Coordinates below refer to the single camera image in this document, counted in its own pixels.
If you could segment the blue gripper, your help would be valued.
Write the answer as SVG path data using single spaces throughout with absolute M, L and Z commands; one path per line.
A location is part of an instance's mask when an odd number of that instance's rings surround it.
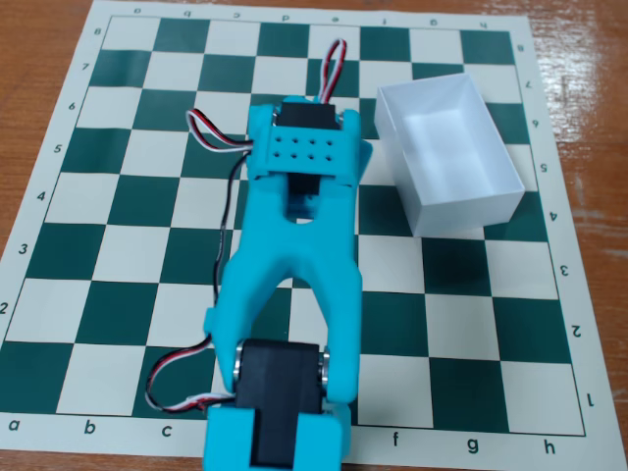
M 373 154 L 373 145 L 365 140 L 361 139 L 358 146 L 358 173 L 357 183 L 361 183 L 364 173 L 368 167 L 370 159 Z

